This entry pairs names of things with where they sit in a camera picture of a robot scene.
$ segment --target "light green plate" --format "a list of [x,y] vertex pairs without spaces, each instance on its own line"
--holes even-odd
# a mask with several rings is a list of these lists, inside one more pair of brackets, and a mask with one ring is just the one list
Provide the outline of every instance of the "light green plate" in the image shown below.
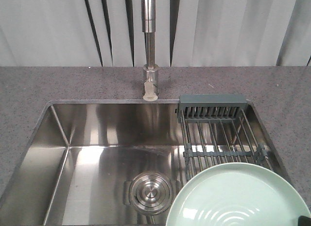
[[166,226],[297,226],[311,214],[298,192],[254,164],[227,163],[191,179],[171,207]]

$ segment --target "speckled countertop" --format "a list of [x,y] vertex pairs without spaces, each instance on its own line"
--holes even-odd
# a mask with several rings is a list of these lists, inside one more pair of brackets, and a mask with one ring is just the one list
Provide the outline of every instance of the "speckled countertop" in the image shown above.
[[[161,68],[160,99],[239,93],[254,102],[311,208],[311,67]],[[0,68],[0,195],[50,100],[141,99],[141,68]]]

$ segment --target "stainless steel sink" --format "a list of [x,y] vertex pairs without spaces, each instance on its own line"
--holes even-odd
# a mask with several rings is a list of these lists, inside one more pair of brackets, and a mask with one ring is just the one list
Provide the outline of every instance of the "stainless steel sink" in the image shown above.
[[[50,103],[1,199],[0,225],[165,224],[187,180],[177,108],[178,100]],[[284,176],[251,105],[246,114]],[[209,127],[202,130],[212,149]],[[216,142],[226,146],[220,136]],[[193,135],[192,145],[201,144]]]

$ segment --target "dish drying rack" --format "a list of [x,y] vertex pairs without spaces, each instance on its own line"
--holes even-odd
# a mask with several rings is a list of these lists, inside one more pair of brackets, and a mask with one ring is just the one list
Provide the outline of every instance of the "dish drying rack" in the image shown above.
[[[247,118],[247,107],[242,95],[180,97],[178,120],[187,181],[208,167],[228,162],[253,163],[273,171],[265,146],[258,142]],[[192,143],[194,137],[201,145]]]

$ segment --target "drain cover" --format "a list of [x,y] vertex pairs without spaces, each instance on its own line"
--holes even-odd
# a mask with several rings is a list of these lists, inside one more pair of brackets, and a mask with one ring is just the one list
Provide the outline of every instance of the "drain cover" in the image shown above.
[[169,179],[157,172],[139,174],[130,186],[130,201],[142,214],[162,213],[172,203],[172,187]]

